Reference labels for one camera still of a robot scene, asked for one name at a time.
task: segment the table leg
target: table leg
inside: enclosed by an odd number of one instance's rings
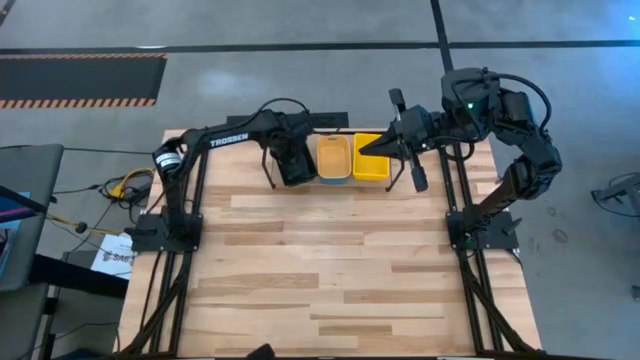
[[[33,257],[30,282],[44,282],[59,287],[86,291],[91,294],[124,299],[127,280],[117,276],[85,269],[36,254]]]

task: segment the wooden table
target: wooden table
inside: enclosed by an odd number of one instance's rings
[[[181,132],[167,131],[165,138]],[[312,152],[314,143],[311,137]],[[317,180],[272,190],[261,155],[254,142],[209,154],[205,227],[193,257],[180,357],[244,356],[264,343],[279,356],[474,353],[436,151],[420,156],[430,184],[421,194],[409,171],[390,193],[386,184],[324,186]],[[481,201],[497,179],[489,143],[477,144],[466,165],[474,201]],[[453,165],[451,172],[463,204]],[[150,203],[160,192],[156,179]],[[498,308],[525,341],[539,347],[520,266],[503,250],[485,254]],[[138,331],[155,257],[135,260],[119,328],[123,346]],[[173,310],[167,314],[172,318]],[[161,350],[170,327],[165,321]]]

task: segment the orange and black hazard tape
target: orange and black hazard tape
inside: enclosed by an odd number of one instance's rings
[[[0,100],[0,109],[54,109],[118,106],[152,106],[156,99]]]
[[[167,54],[53,54],[53,55],[0,55],[0,60],[42,60],[42,59],[134,59],[163,58]]]

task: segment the gray floor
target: gray floor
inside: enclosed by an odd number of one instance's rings
[[[640,5],[630,0],[441,3],[449,41],[640,37]],[[2,48],[436,39],[429,1],[419,0],[18,0],[0,28]],[[544,347],[637,358],[640,304],[629,288],[640,283],[640,223],[603,212],[589,191],[639,171],[640,49],[453,50],[452,57],[456,67],[488,66],[527,77],[554,105],[549,129],[564,170],[547,194],[511,209],[525,220],[518,236]],[[0,145],[60,142],[148,151],[166,128],[220,123],[276,96],[298,98],[312,111],[349,111],[354,126],[384,126],[392,116],[387,89],[400,87],[409,103],[435,110],[442,74],[438,50],[171,54],[157,106],[0,110]],[[541,104],[534,107],[542,111]],[[493,145],[504,170],[516,152]],[[150,165],[144,156],[67,152],[58,188],[144,165]],[[96,195],[70,195],[54,210],[91,223],[106,205]],[[126,214],[112,210],[104,226],[127,222]],[[52,227],[45,234],[41,253],[59,256],[77,244]],[[81,343],[70,337],[56,351]]]

